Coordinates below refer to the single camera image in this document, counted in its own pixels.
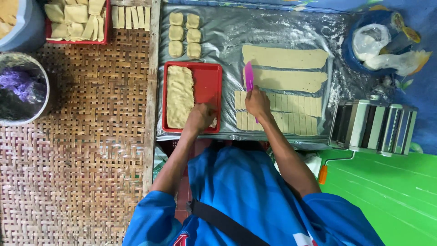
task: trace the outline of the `person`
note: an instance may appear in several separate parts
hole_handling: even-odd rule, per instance
[[[358,207],[321,192],[276,125],[266,93],[255,86],[245,103],[264,128],[281,173],[264,151],[209,147],[188,162],[193,198],[224,214],[222,220],[229,217],[249,230],[262,245],[384,245]],[[192,109],[176,148],[135,208],[123,246],[238,245],[235,238],[198,216],[190,215],[183,225],[174,218],[174,196],[184,163],[199,133],[211,124],[212,112],[206,104]]]

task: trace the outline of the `green floor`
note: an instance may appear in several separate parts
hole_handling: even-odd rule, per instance
[[[321,151],[345,158],[351,151]],[[388,246],[437,245],[437,156],[357,153],[332,161],[322,191],[358,206]]]

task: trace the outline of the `orange handle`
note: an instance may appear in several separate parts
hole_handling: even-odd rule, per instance
[[[319,178],[317,179],[317,181],[320,184],[325,184],[327,175],[328,175],[328,166],[323,165],[322,168],[320,169]]]

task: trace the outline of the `pink plastic knife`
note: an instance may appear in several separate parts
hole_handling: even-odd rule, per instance
[[[247,62],[244,67],[244,74],[246,76],[246,91],[251,91],[253,89],[253,71],[252,71],[252,63]]]

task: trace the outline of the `black strap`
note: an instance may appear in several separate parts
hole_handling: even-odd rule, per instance
[[[240,246],[270,246],[226,214],[207,204],[193,199],[187,202],[187,211],[215,226]]]

